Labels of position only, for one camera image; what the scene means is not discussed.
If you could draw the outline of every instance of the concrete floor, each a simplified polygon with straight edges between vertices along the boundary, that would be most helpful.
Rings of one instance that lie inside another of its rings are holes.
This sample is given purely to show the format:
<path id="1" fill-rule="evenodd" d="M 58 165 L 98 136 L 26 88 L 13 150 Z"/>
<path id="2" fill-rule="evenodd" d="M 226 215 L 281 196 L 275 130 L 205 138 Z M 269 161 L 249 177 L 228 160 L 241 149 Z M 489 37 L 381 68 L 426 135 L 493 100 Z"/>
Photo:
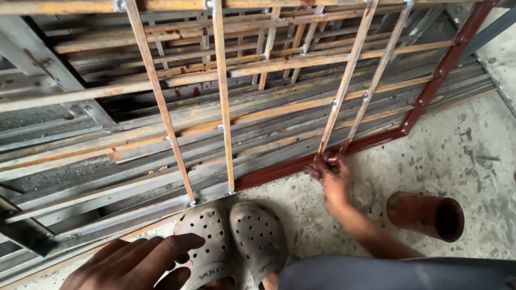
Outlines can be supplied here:
<path id="1" fill-rule="evenodd" d="M 489 53 L 481 58 L 489 59 Z M 502 87 L 507 95 L 516 95 L 511 86 L 504 85 L 513 85 L 515 78 L 515 74 L 504 74 Z M 429 116 L 420 120 L 408 137 L 351 157 L 355 205 L 427 256 L 516 259 L 515 141 L 516 120 L 496 94 Z M 392 226 L 384 207 L 389 195 L 399 190 L 456 199 L 465 214 L 462 237 L 446 243 Z M 294 174 L 240 192 L 226 202 L 230 205 L 236 200 L 257 200 L 275 210 L 287 230 L 293 254 L 367 255 L 328 215 L 322 187 L 307 175 Z M 142 236 L 170 235 L 173 227 L 173 223 L 166 224 Z M 18 288 L 58 289 L 85 261 Z M 254 289 L 251 285 L 250 277 L 245 277 L 243 288 Z"/>

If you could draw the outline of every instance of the hand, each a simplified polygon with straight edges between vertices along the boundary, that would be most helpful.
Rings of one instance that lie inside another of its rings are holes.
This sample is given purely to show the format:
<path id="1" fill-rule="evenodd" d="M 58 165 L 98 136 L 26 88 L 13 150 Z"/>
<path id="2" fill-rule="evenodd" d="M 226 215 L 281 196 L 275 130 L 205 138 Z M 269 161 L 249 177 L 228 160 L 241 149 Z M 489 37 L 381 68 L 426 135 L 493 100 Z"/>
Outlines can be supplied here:
<path id="1" fill-rule="evenodd" d="M 174 268 L 175 261 L 186 263 L 190 259 L 188 251 L 202 247 L 204 242 L 193 233 L 142 238 L 132 243 L 117 239 L 71 273 L 60 290 L 179 290 L 190 277 L 187 267 L 172 271 L 154 285 Z"/>
<path id="2" fill-rule="evenodd" d="M 316 155 L 314 161 L 305 167 L 304 172 L 322 183 L 326 209 L 332 216 L 335 217 L 351 206 L 351 171 L 342 153 L 332 155 L 326 151 L 322 155 Z"/>

